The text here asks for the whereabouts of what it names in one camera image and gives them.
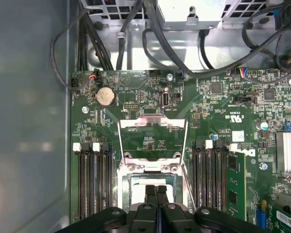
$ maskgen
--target motherboard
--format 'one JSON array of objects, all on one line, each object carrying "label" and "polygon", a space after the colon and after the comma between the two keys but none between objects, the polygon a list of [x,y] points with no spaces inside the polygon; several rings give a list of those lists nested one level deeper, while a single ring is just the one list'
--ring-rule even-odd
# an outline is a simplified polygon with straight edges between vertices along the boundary
[{"label": "motherboard", "polygon": [[[260,81],[277,69],[249,70]],[[260,85],[229,71],[193,79],[170,71],[75,72],[71,100],[71,221],[144,202],[216,208],[291,232],[291,77]]]}]

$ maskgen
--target silver heatsink fins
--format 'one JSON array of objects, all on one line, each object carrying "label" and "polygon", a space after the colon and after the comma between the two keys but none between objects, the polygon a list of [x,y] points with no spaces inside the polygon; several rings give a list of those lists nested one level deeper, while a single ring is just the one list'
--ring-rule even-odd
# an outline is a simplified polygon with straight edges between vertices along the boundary
[{"label": "silver heatsink fins", "polygon": [[291,173],[291,133],[276,133],[277,171]]}]

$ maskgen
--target screw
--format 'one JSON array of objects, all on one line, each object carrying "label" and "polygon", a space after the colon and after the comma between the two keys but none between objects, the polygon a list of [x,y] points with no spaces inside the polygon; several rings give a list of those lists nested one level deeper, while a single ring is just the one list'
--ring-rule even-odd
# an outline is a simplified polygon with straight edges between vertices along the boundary
[{"label": "screw", "polygon": [[202,212],[202,214],[205,214],[205,215],[209,215],[210,214],[210,211],[209,210],[205,210],[205,209],[202,209],[201,212]]},{"label": "screw", "polygon": [[136,24],[134,25],[134,30],[135,30],[135,31],[139,31],[139,29],[140,29],[139,24],[136,23]]},{"label": "screw", "polygon": [[181,157],[181,153],[180,152],[176,152],[173,155],[173,158],[180,158]]},{"label": "screw", "polygon": [[128,170],[129,170],[129,171],[134,171],[134,170],[135,170],[134,165],[129,165],[129,166],[128,166]]},{"label": "screw", "polygon": [[260,163],[259,167],[262,171],[265,171],[265,170],[267,170],[268,165],[266,163]]},{"label": "screw", "polygon": [[172,166],[171,171],[176,172],[178,170],[177,166]]},{"label": "screw", "polygon": [[168,205],[167,207],[168,207],[169,209],[172,209],[172,210],[174,210],[174,209],[176,208],[176,206],[173,205],[173,204],[170,204],[170,205]]},{"label": "screw", "polygon": [[167,74],[167,75],[166,75],[166,79],[167,79],[168,81],[172,81],[172,80],[174,79],[173,74]]},{"label": "screw", "polygon": [[125,152],[125,153],[124,153],[124,157],[125,157],[125,158],[131,158],[131,154],[128,153],[128,152]]},{"label": "screw", "polygon": [[89,108],[87,106],[82,107],[82,112],[83,113],[88,113],[89,112]]}]

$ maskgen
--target label sticker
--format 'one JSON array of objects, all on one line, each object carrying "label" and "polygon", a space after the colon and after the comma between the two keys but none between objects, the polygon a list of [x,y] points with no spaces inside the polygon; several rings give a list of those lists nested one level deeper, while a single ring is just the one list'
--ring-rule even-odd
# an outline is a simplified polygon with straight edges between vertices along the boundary
[{"label": "label sticker", "polygon": [[233,142],[244,142],[244,131],[232,131]]},{"label": "label sticker", "polygon": [[286,215],[284,215],[283,213],[279,211],[277,211],[276,215],[277,215],[277,219],[279,219],[280,221],[282,221],[283,223],[291,227],[291,218],[287,217]]}]

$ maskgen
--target green circuit board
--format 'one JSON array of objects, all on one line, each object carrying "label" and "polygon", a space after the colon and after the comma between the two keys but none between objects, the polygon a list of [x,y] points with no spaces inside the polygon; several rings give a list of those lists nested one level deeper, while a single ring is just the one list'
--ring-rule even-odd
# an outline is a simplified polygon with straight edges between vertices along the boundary
[{"label": "green circuit board", "polygon": [[[166,77],[170,73],[101,71],[98,80],[72,94],[71,145],[99,143],[110,154],[99,157],[72,150],[71,222],[118,205],[116,171],[121,145],[117,124],[147,114],[188,122],[184,161],[197,206],[219,208],[257,224],[257,210],[265,212],[265,203],[272,204],[275,193],[291,195],[291,183],[276,169],[275,141],[277,132],[291,132],[291,83],[258,85],[229,72],[203,80],[171,73],[169,81]],[[71,81],[80,85],[91,74],[75,72]],[[279,75],[276,69],[247,73],[261,81]],[[99,90],[105,87],[114,93],[110,106],[97,100]],[[261,122],[268,123],[267,130],[259,129]],[[185,128],[150,123],[126,127],[121,136],[124,152],[156,161],[182,152]],[[214,147],[203,150],[205,141],[214,136],[218,136]],[[129,193],[123,196],[127,199],[123,208],[129,208],[131,197]]]}]

